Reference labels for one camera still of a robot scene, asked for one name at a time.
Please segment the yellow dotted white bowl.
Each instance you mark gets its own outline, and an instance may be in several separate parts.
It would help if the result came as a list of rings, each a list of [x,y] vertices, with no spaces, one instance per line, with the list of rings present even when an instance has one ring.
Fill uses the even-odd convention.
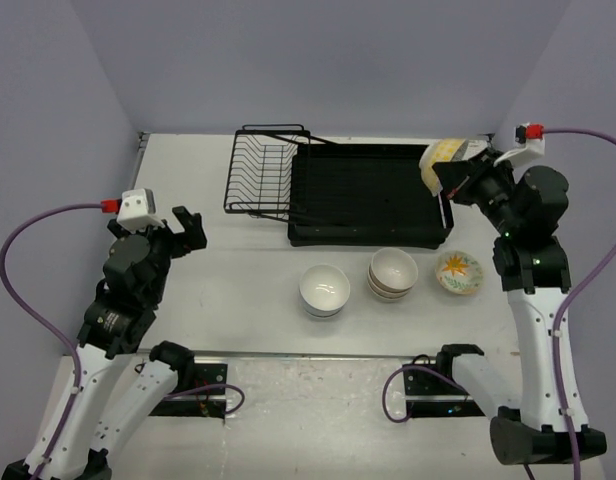
[[[483,152],[489,143],[486,140],[465,138],[444,138],[427,146],[419,160],[421,179],[432,196],[442,191],[442,185],[433,166],[468,160]]]

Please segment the floral orange green bowl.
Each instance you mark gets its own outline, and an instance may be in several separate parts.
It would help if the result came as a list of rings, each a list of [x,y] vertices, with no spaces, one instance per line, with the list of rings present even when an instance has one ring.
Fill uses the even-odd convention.
[[[473,295],[484,283],[484,271],[472,255],[451,250],[438,256],[435,278],[442,288],[452,294]]]

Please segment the beige bowl back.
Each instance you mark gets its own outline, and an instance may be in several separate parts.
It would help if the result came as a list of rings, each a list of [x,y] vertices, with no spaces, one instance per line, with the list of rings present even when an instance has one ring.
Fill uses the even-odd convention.
[[[419,277],[418,265],[413,257],[392,247],[382,248],[373,254],[369,273],[376,285],[391,292],[410,290]]]

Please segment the beige bowl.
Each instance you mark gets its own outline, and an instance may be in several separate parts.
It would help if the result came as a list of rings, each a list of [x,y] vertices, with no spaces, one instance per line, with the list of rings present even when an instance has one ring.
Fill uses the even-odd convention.
[[[410,285],[406,289],[398,289],[398,290],[389,290],[384,285],[380,284],[380,282],[373,276],[372,272],[369,271],[367,274],[367,283],[371,291],[377,296],[386,299],[386,300],[397,300],[407,296],[415,286],[415,284]]]
[[[419,277],[418,265],[413,257],[392,247],[382,248],[373,254],[369,273],[376,285],[391,292],[410,290]]]
[[[383,292],[383,293],[382,293],[382,292],[375,291],[375,290],[373,290],[373,289],[370,289],[370,292],[372,293],[372,295],[373,295],[375,298],[377,298],[377,299],[378,299],[378,301],[381,301],[381,302],[384,302],[384,303],[395,303],[395,302],[402,301],[402,300],[404,300],[405,298],[407,298],[407,296],[408,296],[408,294],[409,294],[409,292],[406,292],[406,293],[405,293],[405,294],[403,294],[403,295],[386,296],[385,294],[386,294],[386,293],[389,293],[389,292]]]

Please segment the beige bowl front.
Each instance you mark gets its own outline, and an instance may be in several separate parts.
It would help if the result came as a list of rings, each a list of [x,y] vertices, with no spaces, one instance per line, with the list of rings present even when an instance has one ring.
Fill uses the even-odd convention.
[[[403,295],[386,296],[385,294],[386,294],[386,293],[389,293],[389,292],[383,292],[383,293],[382,293],[382,292],[375,291],[375,290],[373,290],[373,289],[370,289],[370,292],[372,293],[372,295],[373,295],[375,298],[377,298],[377,299],[378,299],[378,301],[381,301],[381,302],[384,302],[384,303],[395,303],[395,302],[402,301],[402,300],[404,300],[405,298],[407,298],[407,296],[408,296],[408,294],[409,294],[409,292],[406,292],[406,293],[405,293],[405,294],[403,294]]]

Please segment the light blue bowl back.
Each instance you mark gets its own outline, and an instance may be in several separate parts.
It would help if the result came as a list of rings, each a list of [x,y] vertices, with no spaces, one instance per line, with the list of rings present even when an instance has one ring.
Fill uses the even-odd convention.
[[[301,297],[347,297],[351,286],[348,277],[336,266],[319,264],[307,269],[299,282]]]

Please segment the light blue bowl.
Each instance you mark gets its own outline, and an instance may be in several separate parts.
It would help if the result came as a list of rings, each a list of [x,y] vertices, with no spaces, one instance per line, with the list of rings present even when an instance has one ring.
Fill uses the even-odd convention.
[[[317,321],[327,321],[333,317],[336,317],[339,314],[339,311],[307,311],[306,314],[309,315],[311,318],[316,319]]]
[[[307,269],[299,282],[301,297],[347,297],[351,286],[348,277],[336,266],[319,264]]]
[[[347,297],[301,297],[304,310],[307,311],[341,311],[348,301]]]

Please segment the light blue bowl front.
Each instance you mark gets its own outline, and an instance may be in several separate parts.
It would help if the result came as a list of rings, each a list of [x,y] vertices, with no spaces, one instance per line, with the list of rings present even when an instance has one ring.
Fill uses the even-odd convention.
[[[317,321],[327,321],[333,317],[336,317],[339,314],[339,311],[307,311],[306,314],[309,315],[311,318],[316,319]]]

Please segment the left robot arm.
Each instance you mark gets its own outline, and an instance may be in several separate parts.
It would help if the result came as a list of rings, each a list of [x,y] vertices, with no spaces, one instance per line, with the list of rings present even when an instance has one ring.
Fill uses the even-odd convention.
[[[171,392],[189,390],[196,379],[190,350],[164,341],[153,348],[140,379],[108,409],[120,376],[156,319],[173,260],[207,246],[202,217],[173,208],[182,231],[175,233],[151,207],[127,201],[98,204],[113,214],[107,228],[115,241],[102,267],[95,298],[84,314],[76,341],[70,341],[14,290],[6,256],[0,277],[9,295],[70,350],[72,372],[46,429],[32,451],[6,466],[5,479],[109,479],[111,463],[138,426]]]

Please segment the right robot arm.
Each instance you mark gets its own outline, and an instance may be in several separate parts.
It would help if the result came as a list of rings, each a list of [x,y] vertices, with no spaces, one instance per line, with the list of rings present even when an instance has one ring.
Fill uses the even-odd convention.
[[[515,394],[474,345],[445,345],[434,368],[444,392],[463,389],[490,421],[492,450],[503,465],[570,464],[604,454],[574,374],[565,304],[572,293],[567,255],[555,232],[569,184],[547,166],[519,179],[507,160],[487,156],[434,165],[444,195],[479,208],[498,232],[493,263],[512,311],[522,370]]]

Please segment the black drain tray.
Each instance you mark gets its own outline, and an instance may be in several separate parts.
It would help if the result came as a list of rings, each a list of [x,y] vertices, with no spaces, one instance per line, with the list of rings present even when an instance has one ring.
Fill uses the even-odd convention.
[[[454,227],[424,185],[424,144],[311,144],[292,158],[287,236],[294,247],[437,249]]]

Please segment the aluminium table edge rail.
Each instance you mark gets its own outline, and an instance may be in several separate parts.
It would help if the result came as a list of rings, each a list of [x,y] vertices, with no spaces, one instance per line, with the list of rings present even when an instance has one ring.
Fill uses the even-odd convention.
[[[130,179],[127,183],[127,186],[124,188],[125,191],[133,190],[135,188],[137,177],[139,174],[139,170],[141,168],[141,164],[143,162],[143,158],[145,155],[145,151],[147,148],[149,138],[150,138],[149,132],[139,132],[138,133],[137,151],[135,153],[134,160],[132,163]]]

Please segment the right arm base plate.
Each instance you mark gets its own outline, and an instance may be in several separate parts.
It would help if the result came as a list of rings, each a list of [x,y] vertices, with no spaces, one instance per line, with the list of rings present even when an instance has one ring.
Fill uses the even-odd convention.
[[[484,417],[470,396],[435,375],[411,369],[402,378],[408,419]]]

